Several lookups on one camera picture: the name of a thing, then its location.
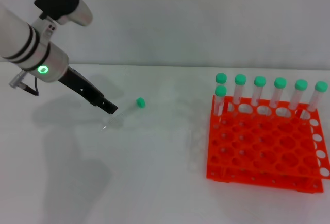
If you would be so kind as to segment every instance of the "loose green cap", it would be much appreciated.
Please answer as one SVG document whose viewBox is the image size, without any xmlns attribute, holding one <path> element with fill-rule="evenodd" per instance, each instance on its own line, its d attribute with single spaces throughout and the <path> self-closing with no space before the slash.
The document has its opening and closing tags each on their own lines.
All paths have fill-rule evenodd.
<svg viewBox="0 0 330 224">
<path fill-rule="evenodd" d="M 299 79 L 295 82 L 295 89 L 299 91 L 305 91 L 307 89 L 308 83 L 304 79 Z"/>
<path fill-rule="evenodd" d="M 266 78 L 263 76 L 256 76 L 256 78 L 254 78 L 254 85 L 256 85 L 257 87 L 263 87 L 266 85 Z"/>
<path fill-rule="evenodd" d="M 283 77 L 277 77 L 274 82 L 274 86 L 277 89 L 283 89 L 287 85 L 287 80 L 284 79 Z"/>
<path fill-rule="evenodd" d="M 324 93 L 328 89 L 328 84 L 325 81 L 318 81 L 315 85 L 315 90 Z"/>
<path fill-rule="evenodd" d="M 236 77 L 235 77 L 235 83 L 237 85 L 244 85 L 246 83 L 246 76 L 243 75 L 243 74 L 238 74 Z"/>
<path fill-rule="evenodd" d="M 216 76 L 216 82 L 218 84 L 224 84 L 227 82 L 227 75 L 225 73 L 218 73 Z"/>
<path fill-rule="evenodd" d="M 227 94 L 227 88 L 224 86 L 217 86 L 216 87 L 216 95 L 218 97 L 224 97 Z"/>
<path fill-rule="evenodd" d="M 136 100 L 136 104 L 138 105 L 139 108 L 144 108 L 145 107 L 145 101 L 143 98 L 138 98 Z"/>
</svg>

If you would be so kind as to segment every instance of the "white wall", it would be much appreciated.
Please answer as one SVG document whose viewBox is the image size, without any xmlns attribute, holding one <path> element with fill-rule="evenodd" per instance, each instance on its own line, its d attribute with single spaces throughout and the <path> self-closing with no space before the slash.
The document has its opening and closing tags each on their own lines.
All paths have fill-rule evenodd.
<svg viewBox="0 0 330 224">
<path fill-rule="evenodd" d="M 34 0 L 1 0 L 32 22 Z M 330 0 L 85 0 L 87 28 L 53 41 L 71 62 L 330 68 Z"/>
</svg>

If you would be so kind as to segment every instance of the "green led light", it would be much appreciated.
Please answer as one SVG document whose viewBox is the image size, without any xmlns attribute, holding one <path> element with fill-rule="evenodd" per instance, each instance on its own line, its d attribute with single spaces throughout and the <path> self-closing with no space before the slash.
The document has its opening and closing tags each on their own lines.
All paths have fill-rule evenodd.
<svg viewBox="0 0 330 224">
<path fill-rule="evenodd" d="M 38 68 L 38 71 L 40 74 L 46 74 L 48 72 L 48 67 L 47 66 L 40 66 Z"/>
</svg>

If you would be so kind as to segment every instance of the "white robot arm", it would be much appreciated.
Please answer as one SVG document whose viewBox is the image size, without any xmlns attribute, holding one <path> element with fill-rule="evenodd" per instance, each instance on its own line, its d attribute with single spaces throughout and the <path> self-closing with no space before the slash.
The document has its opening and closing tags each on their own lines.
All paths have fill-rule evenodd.
<svg viewBox="0 0 330 224">
<path fill-rule="evenodd" d="M 88 26 L 92 22 L 92 13 L 85 2 L 35 0 L 35 5 L 42 10 L 42 14 L 29 25 L 0 3 L 0 56 L 22 69 L 10 86 L 39 95 L 37 90 L 22 83 L 27 73 L 44 82 L 60 81 L 92 105 L 113 114 L 118 107 L 105 99 L 86 78 L 71 69 L 66 53 L 50 42 L 57 29 L 54 21 L 60 25 L 73 21 L 81 26 Z"/>
</svg>

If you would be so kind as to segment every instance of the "test tube rack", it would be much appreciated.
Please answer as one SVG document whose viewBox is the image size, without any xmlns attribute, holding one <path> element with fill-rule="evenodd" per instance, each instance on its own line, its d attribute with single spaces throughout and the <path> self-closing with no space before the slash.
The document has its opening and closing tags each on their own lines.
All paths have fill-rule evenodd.
<svg viewBox="0 0 330 224">
<path fill-rule="evenodd" d="M 291 111 L 284 101 L 273 109 L 269 100 L 257 107 L 250 106 L 250 98 L 239 105 L 232 100 L 226 96 L 221 116 L 215 116 L 213 96 L 207 178 L 323 192 L 321 179 L 330 179 L 330 164 L 318 111 L 301 119 L 308 104 Z"/>
</svg>

